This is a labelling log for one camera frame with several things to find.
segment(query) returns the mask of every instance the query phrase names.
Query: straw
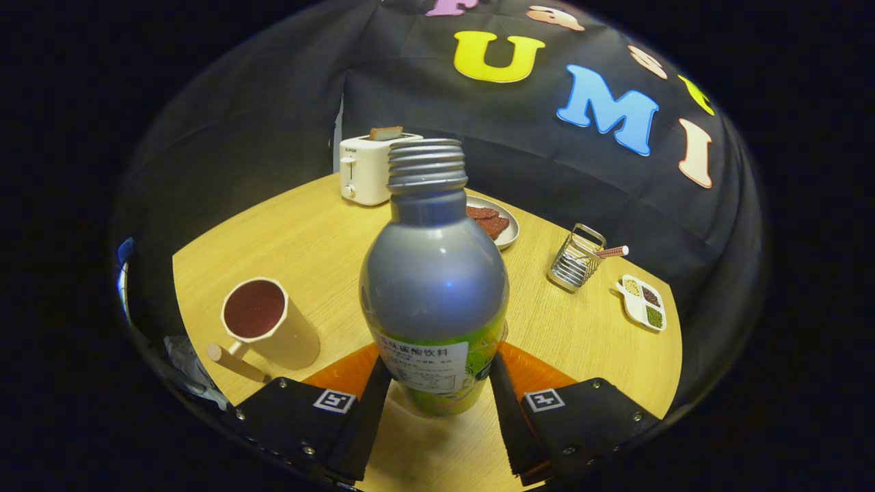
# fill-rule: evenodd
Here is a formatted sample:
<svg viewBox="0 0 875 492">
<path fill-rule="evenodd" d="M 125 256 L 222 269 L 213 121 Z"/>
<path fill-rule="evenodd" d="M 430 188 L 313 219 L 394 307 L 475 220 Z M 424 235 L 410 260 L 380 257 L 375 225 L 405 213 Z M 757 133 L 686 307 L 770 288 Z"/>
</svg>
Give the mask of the straw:
<svg viewBox="0 0 875 492">
<path fill-rule="evenodd" d="M 211 361 L 219 364 L 225 369 L 233 370 L 240 376 L 247 377 L 257 383 L 261 383 L 267 379 L 267 376 L 259 370 L 259 368 L 235 355 L 232 355 L 217 343 L 209 344 L 206 348 L 206 356 L 209 357 Z"/>
<path fill-rule="evenodd" d="M 610 257 L 624 257 L 629 254 L 628 246 L 617 246 L 616 248 L 610 248 L 609 250 L 601 250 L 596 251 L 596 256 L 605 259 Z"/>
</svg>

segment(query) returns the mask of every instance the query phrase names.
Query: white toaster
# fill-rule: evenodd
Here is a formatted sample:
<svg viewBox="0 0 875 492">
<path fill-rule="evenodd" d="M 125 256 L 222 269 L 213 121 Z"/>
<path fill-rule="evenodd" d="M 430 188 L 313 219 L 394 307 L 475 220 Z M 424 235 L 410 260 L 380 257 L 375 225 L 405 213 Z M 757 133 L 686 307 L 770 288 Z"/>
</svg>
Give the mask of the white toaster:
<svg viewBox="0 0 875 492">
<path fill-rule="evenodd" d="M 369 135 L 340 142 L 340 196 L 362 205 L 389 199 L 389 146 L 422 136 L 402 133 L 399 138 L 371 140 Z"/>
</svg>

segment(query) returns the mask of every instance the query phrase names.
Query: bottle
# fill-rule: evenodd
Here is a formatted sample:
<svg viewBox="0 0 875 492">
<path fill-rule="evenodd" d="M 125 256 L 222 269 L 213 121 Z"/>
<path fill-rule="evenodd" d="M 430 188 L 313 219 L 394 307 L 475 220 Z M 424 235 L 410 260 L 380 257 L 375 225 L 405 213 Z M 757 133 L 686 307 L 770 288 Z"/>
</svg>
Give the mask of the bottle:
<svg viewBox="0 0 875 492">
<path fill-rule="evenodd" d="M 504 328 L 508 272 L 466 213 L 458 140 L 398 142 L 388 157 L 392 218 L 361 266 L 361 308 L 415 407 L 459 414 L 486 383 Z"/>
</svg>

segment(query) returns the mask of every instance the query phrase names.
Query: metal basket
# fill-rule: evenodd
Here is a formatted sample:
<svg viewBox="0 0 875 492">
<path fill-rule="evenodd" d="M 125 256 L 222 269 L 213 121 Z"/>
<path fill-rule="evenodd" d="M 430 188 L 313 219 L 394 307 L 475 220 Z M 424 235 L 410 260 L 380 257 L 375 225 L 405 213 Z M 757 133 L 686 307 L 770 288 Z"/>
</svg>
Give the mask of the metal basket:
<svg viewBox="0 0 875 492">
<path fill-rule="evenodd" d="M 584 232 L 597 241 L 590 241 L 578 233 Z M 569 292 L 576 292 L 596 272 L 602 259 L 596 256 L 607 241 L 598 232 L 584 224 L 574 224 L 565 244 L 553 258 L 547 277 Z"/>
</svg>

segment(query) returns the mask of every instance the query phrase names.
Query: blue letter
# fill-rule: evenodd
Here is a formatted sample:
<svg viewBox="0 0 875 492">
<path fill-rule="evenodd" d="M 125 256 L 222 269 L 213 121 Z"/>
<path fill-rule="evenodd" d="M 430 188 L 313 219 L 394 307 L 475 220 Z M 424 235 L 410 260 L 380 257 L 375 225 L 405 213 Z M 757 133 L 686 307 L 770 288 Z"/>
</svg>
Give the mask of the blue letter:
<svg viewBox="0 0 875 492">
<path fill-rule="evenodd" d="M 578 65 L 566 65 L 565 68 L 574 75 L 574 85 L 568 105 L 556 115 L 568 123 L 587 127 L 591 122 L 586 117 L 586 108 L 592 105 L 599 133 L 607 133 L 626 118 L 623 127 L 614 132 L 613 137 L 620 145 L 644 157 L 649 156 L 650 124 L 659 105 L 637 90 L 630 90 L 614 101 L 605 79 L 597 72 Z"/>
</svg>

